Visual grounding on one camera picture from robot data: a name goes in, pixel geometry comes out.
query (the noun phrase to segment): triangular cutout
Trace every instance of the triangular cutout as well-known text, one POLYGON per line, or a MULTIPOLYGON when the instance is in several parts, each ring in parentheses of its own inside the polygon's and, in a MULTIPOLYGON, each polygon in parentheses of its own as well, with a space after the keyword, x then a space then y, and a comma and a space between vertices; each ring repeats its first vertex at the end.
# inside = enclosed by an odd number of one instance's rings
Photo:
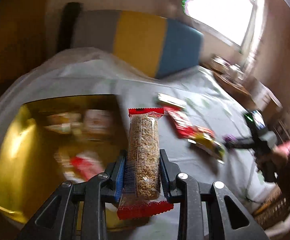
POLYGON ((229 216, 230 225, 232 229, 238 229, 246 227, 249 225, 247 217, 242 213, 242 211, 237 207, 237 205, 232 201, 229 196, 224 197, 225 205, 227 208, 227 213, 229 216))
POLYGON ((61 199, 62 197, 58 195, 50 202, 50 204, 35 221, 36 225, 50 229, 53 228, 57 212, 60 207, 61 199))

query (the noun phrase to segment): striped headboard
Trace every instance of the striped headboard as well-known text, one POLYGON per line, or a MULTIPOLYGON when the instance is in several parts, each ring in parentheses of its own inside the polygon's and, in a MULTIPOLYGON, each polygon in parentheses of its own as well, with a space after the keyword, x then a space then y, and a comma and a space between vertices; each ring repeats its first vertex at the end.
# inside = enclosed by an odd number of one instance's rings
POLYGON ((81 12, 71 48, 114 54, 149 77, 163 78, 198 65, 202 33, 178 21, 132 11, 81 12))

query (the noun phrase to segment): silver screw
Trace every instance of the silver screw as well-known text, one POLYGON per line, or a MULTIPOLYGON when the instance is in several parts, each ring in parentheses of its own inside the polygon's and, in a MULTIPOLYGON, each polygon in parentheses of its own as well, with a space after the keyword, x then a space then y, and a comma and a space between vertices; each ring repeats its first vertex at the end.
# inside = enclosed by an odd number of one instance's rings
POLYGON ((214 186, 215 186, 216 188, 222 189, 222 188, 224 188, 224 183, 221 182, 221 181, 215 181, 215 182, 214 182, 214 186))
POLYGON ((179 173, 178 175, 177 175, 180 179, 187 179, 188 178, 188 175, 186 174, 186 173, 179 173))
POLYGON ((98 177, 101 179, 107 179, 108 175, 105 172, 98 174, 98 177))
POLYGON ((68 180, 62 183, 62 187, 70 187, 70 185, 72 185, 72 183, 68 180))

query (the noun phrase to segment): person's hand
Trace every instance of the person's hand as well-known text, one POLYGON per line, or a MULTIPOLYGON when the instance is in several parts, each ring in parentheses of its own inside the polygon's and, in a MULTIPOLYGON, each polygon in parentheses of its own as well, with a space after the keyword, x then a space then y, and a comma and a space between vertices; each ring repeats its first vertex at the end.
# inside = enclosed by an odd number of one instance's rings
POLYGON ((264 155, 256 159, 257 168, 259 170, 262 170, 263 163, 267 161, 272 161, 276 166, 277 171, 280 171, 286 165, 288 161, 288 156, 285 152, 275 146, 270 154, 264 155))

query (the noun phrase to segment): bright window light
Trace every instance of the bright window light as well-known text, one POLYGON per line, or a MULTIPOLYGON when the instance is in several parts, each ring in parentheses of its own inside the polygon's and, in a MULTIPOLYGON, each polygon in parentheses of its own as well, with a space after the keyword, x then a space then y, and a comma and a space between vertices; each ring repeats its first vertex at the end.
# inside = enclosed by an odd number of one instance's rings
POLYGON ((242 45, 254 0, 186 0, 185 13, 242 45))

